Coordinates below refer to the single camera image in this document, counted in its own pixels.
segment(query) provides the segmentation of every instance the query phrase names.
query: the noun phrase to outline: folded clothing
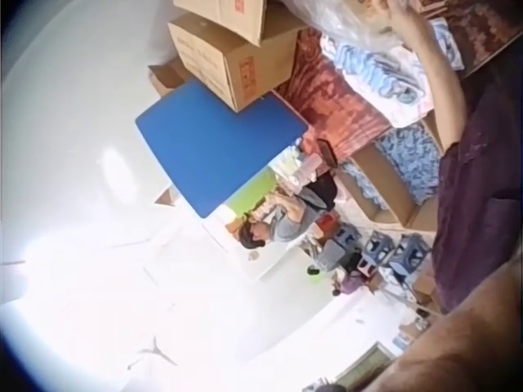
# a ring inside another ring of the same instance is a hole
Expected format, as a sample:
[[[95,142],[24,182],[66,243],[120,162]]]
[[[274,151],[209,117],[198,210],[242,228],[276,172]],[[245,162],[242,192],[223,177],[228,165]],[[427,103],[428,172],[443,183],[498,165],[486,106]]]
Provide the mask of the folded clothing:
[[[464,69],[445,19],[431,20],[431,24],[453,69]],[[425,71],[418,57],[404,47],[371,52],[336,42],[325,34],[320,46],[352,89],[379,110],[394,128],[418,122],[434,109]]]
[[[375,145],[395,168],[416,204],[423,204],[436,193],[440,153],[420,123],[392,129],[376,140]],[[380,194],[354,163],[345,162],[341,169],[355,179],[366,198],[387,209]]]

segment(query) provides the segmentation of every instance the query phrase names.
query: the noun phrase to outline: red object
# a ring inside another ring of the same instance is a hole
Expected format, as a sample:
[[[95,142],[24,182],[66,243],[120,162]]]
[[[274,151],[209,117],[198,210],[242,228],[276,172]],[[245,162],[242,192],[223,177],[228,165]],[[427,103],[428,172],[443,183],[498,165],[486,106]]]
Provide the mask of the red object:
[[[321,216],[316,221],[316,224],[324,234],[324,238],[333,237],[334,233],[339,229],[339,222],[337,221],[336,216],[331,213]]]

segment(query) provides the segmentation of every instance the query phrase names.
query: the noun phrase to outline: open cardboard box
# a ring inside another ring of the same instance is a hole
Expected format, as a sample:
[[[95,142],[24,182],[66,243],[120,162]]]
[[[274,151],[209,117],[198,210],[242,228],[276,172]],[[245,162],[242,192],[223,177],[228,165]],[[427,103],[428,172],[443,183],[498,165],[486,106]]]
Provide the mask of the open cardboard box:
[[[163,65],[150,65],[149,71],[149,80],[160,97],[166,96],[194,77],[186,67],[183,66],[179,58],[170,60]],[[171,185],[160,194],[155,203],[164,206],[174,206],[178,196],[179,193],[177,189],[174,185]]]
[[[213,7],[205,2],[205,9]],[[297,32],[305,25],[281,4],[267,12],[259,47],[203,14],[188,12],[171,22],[172,40],[184,66],[235,112],[290,78]]]
[[[161,97],[183,86],[194,76],[183,65],[180,58],[163,65],[149,66],[149,80]]]
[[[174,5],[211,20],[260,47],[270,39],[275,20],[303,25],[277,0],[173,0]]]
[[[422,121],[422,124],[435,141],[438,150],[441,151],[441,142],[434,118],[427,118]],[[384,225],[399,223],[405,229],[412,231],[436,232],[437,196],[429,198],[423,205],[418,206],[395,168],[374,143],[352,154],[351,160],[368,178],[388,206],[388,209],[382,210],[364,196],[351,176],[338,172],[338,178],[367,218],[372,222]]]

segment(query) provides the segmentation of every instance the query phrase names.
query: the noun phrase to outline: woman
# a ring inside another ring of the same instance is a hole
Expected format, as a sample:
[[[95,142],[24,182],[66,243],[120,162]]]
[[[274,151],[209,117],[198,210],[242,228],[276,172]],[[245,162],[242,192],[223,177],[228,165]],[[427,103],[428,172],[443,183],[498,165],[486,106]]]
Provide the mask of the woman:
[[[298,238],[322,214],[334,208],[338,195],[336,182],[333,175],[326,172],[294,197],[270,194],[267,201],[277,206],[274,218],[270,223],[248,218],[239,229],[239,241],[247,249],[256,249],[269,241],[286,243]]]

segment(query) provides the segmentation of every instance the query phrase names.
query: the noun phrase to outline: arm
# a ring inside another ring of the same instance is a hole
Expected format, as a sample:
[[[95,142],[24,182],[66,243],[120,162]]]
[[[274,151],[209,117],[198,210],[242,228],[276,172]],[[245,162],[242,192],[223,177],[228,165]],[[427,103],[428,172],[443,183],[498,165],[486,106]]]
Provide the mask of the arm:
[[[275,194],[273,196],[275,204],[283,207],[287,212],[287,217],[295,223],[300,223],[303,219],[305,206],[297,198]]]
[[[422,63],[434,100],[436,125],[443,150],[461,140],[467,121],[467,106],[459,79],[440,49],[428,21],[398,0],[374,0],[375,7],[389,20]]]
[[[478,385],[502,390],[500,386],[520,366],[522,352],[518,256],[437,321],[368,391],[466,392]],[[404,389],[405,382],[412,388]],[[437,388],[430,388],[431,383]]]
[[[433,32],[423,33],[416,39],[410,39],[410,47],[418,55],[422,63],[432,99],[434,114],[443,151],[461,140],[467,121],[467,106],[458,75],[450,66],[449,61],[438,45]]]

